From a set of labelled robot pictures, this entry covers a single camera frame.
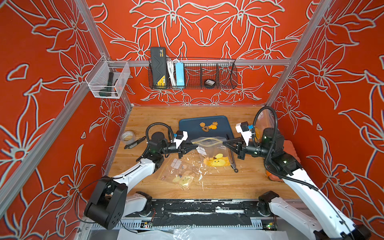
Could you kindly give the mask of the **clear bag yellow print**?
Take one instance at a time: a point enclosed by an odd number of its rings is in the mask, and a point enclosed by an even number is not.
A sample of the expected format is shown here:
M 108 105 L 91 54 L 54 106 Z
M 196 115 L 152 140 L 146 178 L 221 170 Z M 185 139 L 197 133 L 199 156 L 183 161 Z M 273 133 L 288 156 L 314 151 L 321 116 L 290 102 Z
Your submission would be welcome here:
M 226 141 L 222 137 L 200 137 L 192 140 L 194 145 L 197 145 L 202 162 L 208 167 L 229 167 L 232 166 L 229 149 L 223 144 Z

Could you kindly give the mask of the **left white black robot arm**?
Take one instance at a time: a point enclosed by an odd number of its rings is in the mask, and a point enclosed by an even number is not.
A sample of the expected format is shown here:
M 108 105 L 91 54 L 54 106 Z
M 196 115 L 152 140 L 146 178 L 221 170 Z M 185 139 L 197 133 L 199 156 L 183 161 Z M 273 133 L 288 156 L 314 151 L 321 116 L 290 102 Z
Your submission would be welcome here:
M 147 146 L 130 169 L 114 177 L 98 179 L 88 201 L 84 215 L 107 230 L 113 229 L 123 217 L 137 213 L 148 216 L 152 210 L 152 197 L 138 191 L 129 192 L 146 177 L 154 174 L 170 154 L 179 158 L 198 146 L 188 139 L 188 132 L 174 132 L 165 123 L 152 123 L 146 129 Z

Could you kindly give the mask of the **metal kitchen tongs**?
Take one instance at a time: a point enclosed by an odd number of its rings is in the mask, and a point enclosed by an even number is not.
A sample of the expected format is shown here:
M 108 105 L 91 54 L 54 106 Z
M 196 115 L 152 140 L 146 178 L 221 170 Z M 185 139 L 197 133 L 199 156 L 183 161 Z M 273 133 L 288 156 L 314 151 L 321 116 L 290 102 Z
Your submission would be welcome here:
M 234 157 L 234 153 L 233 151 L 227 146 L 227 149 L 231 155 L 230 157 L 230 164 L 231 164 L 231 167 L 232 169 L 234 170 L 235 173 L 238 173 L 239 170 L 237 169 L 237 166 L 236 166 L 236 162 L 235 162 L 235 157 Z

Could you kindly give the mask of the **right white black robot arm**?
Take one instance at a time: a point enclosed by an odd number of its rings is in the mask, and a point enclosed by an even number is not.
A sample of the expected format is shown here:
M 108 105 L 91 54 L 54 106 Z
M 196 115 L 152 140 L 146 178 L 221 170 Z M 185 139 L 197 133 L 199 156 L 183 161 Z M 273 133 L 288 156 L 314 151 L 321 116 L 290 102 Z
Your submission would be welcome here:
M 256 137 L 259 115 L 268 110 L 274 117 L 274 126 L 265 128 L 260 139 Z M 277 193 L 268 191 L 259 196 L 258 212 L 264 217 L 278 216 L 300 231 L 310 240 L 368 240 L 371 231 L 357 225 L 342 213 L 314 184 L 299 161 L 284 150 L 285 138 L 278 130 L 276 111 L 262 107 L 252 124 L 238 123 L 236 131 L 241 137 L 224 141 L 238 159 L 246 155 L 264 159 L 266 170 L 282 179 L 302 200 L 313 214 L 304 214 L 283 200 Z

